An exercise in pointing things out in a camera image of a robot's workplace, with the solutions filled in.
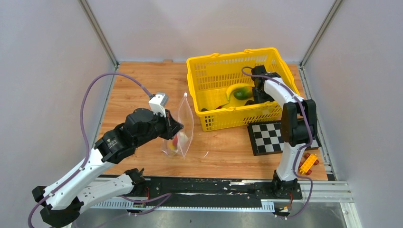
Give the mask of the red toy food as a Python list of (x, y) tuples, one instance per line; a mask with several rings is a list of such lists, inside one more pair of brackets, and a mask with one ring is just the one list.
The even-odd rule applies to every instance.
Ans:
[(174, 136), (174, 139), (172, 140), (172, 148), (173, 148), (174, 150), (177, 150), (177, 148), (178, 148), (178, 144), (179, 144), (179, 140), (180, 140), (180, 138), (181, 138), (181, 134), (182, 134), (182, 133), (177, 133), (177, 134)]

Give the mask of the clear zip top bag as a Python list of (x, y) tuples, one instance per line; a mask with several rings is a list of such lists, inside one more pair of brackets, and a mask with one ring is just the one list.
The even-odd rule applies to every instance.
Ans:
[(183, 128), (179, 132), (185, 133), (188, 136), (189, 140), (186, 143), (179, 142), (176, 151), (170, 151), (168, 149), (168, 143), (169, 142), (172, 143), (172, 140), (163, 140), (161, 147), (162, 152), (170, 157), (175, 155), (181, 155), (183, 158), (185, 158), (193, 140), (194, 117), (187, 98), (188, 94), (185, 92), (183, 94), (181, 101), (179, 102), (178, 108), (172, 112), (172, 116), (176, 121), (178, 121), (183, 125)]

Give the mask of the white toy food piece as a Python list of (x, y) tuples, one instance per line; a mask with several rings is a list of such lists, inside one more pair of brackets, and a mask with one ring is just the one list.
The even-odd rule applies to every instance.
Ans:
[(178, 134), (178, 141), (179, 141), (180, 143), (186, 143), (186, 142), (188, 142), (188, 140), (189, 140), (189, 138), (188, 138), (188, 136), (187, 136), (185, 133), (179, 132), (179, 134)]

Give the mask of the yellow toy banana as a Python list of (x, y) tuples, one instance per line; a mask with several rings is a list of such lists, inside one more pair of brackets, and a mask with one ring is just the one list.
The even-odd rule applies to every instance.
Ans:
[(253, 97), (252, 86), (246, 83), (230, 85), (226, 90), (226, 98), (229, 101), (233, 95), (238, 100), (246, 100)]

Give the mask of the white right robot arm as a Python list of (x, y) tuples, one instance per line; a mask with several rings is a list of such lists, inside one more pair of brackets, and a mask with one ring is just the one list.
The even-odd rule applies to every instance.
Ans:
[(258, 95), (270, 96), (282, 108), (280, 134), (284, 147), (269, 192), (278, 199), (295, 195), (299, 162), (317, 133), (316, 103), (299, 96), (278, 73), (269, 73), (264, 66), (253, 67), (251, 78)]

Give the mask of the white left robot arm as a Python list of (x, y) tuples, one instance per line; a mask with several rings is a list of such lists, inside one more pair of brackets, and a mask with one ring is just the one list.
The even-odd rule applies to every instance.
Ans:
[(32, 190), (42, 220), (61, 228), (75, 221), (80, 214), (109, 198), (131, 193), (141, 196), (145, 192), (143, 171), (131, 169), (117, 178), (90, 187), (105, 170), (134, 154), (135, 150), (157, 137), (171, 140), (184, 128), (169, 110), (154, 114), (138, 108), (126, 117), (125, 122), (107, 131), (90, 150), (87, 157), (63, 178), (50, 186), (37, 186)]

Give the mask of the green toy mango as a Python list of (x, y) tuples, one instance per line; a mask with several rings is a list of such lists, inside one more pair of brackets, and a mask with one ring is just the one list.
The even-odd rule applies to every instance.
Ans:
[(253, 91), (249, 89), (238, 89), (233, 92), (233, 96), (238, 100), (247, 100), (253, 97)]

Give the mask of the black white checkerboard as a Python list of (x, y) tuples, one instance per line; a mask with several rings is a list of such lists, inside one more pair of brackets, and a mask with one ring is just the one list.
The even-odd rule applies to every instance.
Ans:
[(250, 123), (247, 126), (254, 156), (283, 152), (284, 141), (280, 133), (280, 121)]

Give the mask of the yellow plastic basket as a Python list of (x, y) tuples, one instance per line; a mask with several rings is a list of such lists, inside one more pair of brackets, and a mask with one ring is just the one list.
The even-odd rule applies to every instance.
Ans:
[(278, 73), (284, 83), (299, 94), (289, 67), (274, 47), (214, 53), (187, 60), (189, 92), (205, 132), (280, 118), (282, 109), (277, 102), (245, 105), (245, 100), (227, 99), (226, 91), (231, 85), (254, 85), (251, 77), (242, 74), (241, 69), (260, 65), (268, 72)]

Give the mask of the yellow toy block car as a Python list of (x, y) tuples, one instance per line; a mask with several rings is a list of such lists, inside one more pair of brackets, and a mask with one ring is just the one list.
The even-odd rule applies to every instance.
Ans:
[(298, 167), (298, 173), (304, 175), (310, 175), (312, 173), (311, 168), (315, 165), (319, 164), (318, 157), (312, 153), (306, 153), (303, 158), (304, 161), (301, 161)]

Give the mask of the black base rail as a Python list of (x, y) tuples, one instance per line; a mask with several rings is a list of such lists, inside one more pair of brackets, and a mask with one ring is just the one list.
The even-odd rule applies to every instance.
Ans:
[(212, 179), (185, 177), (145, 178), (142, 192), (113, 197), (93, 206), (95, 209), (147, 210), (159, 201), (144, 206), (133, 201), (152, 199), (171, 193), (159, 210), (272, 212), (283, 205), (309, 203), (352, 203), (353, 197), (345, 181), (298, 181), (299, 186), (285, 196), (270, 192), (270, 180)]

